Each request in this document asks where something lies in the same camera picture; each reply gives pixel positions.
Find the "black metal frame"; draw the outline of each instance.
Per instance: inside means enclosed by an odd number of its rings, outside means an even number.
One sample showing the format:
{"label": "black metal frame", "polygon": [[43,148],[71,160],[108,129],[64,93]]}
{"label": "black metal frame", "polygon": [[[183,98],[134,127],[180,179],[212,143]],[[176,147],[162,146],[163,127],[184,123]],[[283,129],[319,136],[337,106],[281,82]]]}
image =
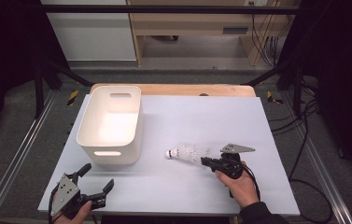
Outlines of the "black metal frame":
{"label": "black metal frame", "polygon": [[[102,6],[102,5],[18,5],[18,9],[22,10],[37,10],[46,13],[175,13],[175,14],[273,14],[273,15],[299,15],[304,13],[318,13],[319,10],[316,8],[300,8],[300,7],[217,7],[217,6]],[[272,77],[273,75],[279,74],[286,70],[295,70],[295,66],[298,66],[298,56],[301,55],[301,51],[304,50],[306,46],[306,42],[308,40],[309,34],[317,23],[315,22],[310,28],[307,35],[302,39],[294,50],[288,60],[281,63],[277,67],[272,70],[266,72],[254,80],[249,81],[248,83],[242,85],[256,86],[261,83],[263,80]],[[67,68],[63,68],[55,62],[40,62],[41,64],[48,65],[51,69],[63,73],[75,81],[85,85],[91,86],[94,83],[85,80],[82,77],[74,74]],[[37,118],[42,109],[43,109],[43,92],[42,92],[42,76],[40,74],[40,63],[36,66],[35,70],[35,97],[36,97],[36,114]],[[300,76],[301,72],[298,71],[296,76]],[[56,83],[49,84],[50,86],[55,86],[60,89],[58,80],[56,79]],[[289,86],[290,82],[286,82],[282,85],[282,88],[285,89]],[[299,97],[301,91],[301,83],[296,84],[296,88],[294,90],[294,96]],[[300,104],[301,99],[294,100],[294,108],[298,117],[300,116]]]}

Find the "floor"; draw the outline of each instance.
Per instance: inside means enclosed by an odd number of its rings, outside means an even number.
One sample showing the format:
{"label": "floor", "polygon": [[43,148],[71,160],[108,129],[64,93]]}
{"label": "floor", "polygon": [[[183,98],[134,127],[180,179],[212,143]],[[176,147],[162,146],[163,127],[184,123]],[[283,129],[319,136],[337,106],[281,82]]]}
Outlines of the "floor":
{"label": "floor", "polygon": [[[242,47],[237,36],[181,36],[177,41],[171,36],[155,36],[147,39],[141,66],[133,62],[70,64],[76,73],[93,82],[238,85],[272,67],[264,61],[250,66]],[[73,106],[66,106],[65,102],[75,88],[81,95],[89,92],[89,88],[81,87],[74,80],[61,78],[64,85],[60,91],[46,89],[53,107],[47,111],[48,117],[43,123],[34,120],[34,83],[26,83],[7,93],[6,105],[0,115],[0,223],[34,223],[33,220],[46,218],[45,214],[36,211],[37,204],[67,140],[81,97]],[[277,79],[271,77],[254,88],[272,129],[288,123],[291,117],[283,121],[276,119],[292,116],[289,108],[291,91],[277,91]],[[306,81],[316,85],[313,78],[307,77]],[[277,102],[267,100],[268,91]],[[311,94],[309,90],[303,92],[305,102],[313,98]],[[31,126],[37,127],[36,133],[27,136]],[[318,113],[309,117],[309,130],[309,141],[295,176],[309,180],[330,196],[335,214],[331,223],[352,223],[352,161],[339,158],[331,131]],[[295,162],[303,133],[303,125],[286,133],[274,133],[287,173]],[[34,142],[26,143],[25,138]],[[21,158],[20,161],[14,160],[15,155]],[[301,212],[319,220],[326,218],[329,211],[320,195],[300,183],[291,183],[291,186]],[[299,217],[289,221],[310,223]]]}

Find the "white wall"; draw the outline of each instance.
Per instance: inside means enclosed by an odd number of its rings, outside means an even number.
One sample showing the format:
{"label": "white wall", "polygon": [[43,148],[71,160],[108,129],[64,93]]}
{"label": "white wall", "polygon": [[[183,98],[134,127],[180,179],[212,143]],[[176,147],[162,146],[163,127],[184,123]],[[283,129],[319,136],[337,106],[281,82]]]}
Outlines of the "white wall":
{"label": "white wall", "polygon": [[[41,0],[43,5],[126,5],[125,0]],[[135,61],[129,16],[49,13],[67,61]]]}

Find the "table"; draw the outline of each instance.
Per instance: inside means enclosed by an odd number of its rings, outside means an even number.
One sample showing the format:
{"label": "table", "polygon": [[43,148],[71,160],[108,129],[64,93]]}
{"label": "table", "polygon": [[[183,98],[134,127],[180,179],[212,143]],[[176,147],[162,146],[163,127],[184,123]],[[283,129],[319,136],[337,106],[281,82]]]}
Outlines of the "table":
{"label": "table", "polygon": [[[254,97],[251,87],[131,85],[138,86],[144,94],[141,155],[136,163],[127,166],[100,167],[92,163],[92,169],[79,179],[78,186],[82,193],[98,193],[111,178],[115,180],[115,187],[107,195],[106,207],[93,213],[128,216],[236,215],[239,212],[238,204],[229,197],[228,189],[209,168],[164,157],[166,150],[182,141],[210,147],[212,158],[219,158],[219,149],[230,142],[254,147],[257,151],[244,153],[241,157],[257,177],[262,200],[273,213],[285,216],[300,214],[260,98]],[[187,92],[189,96],[171,95],[178,92]],[[210,97],[197,96],[201,93]],[[48,211],[49,194],[63,173],[73,173],[85,163],[92,162],[76,141],[77,128],[89,97],[88,94],[79,111],[38,206],[39,211]]]}

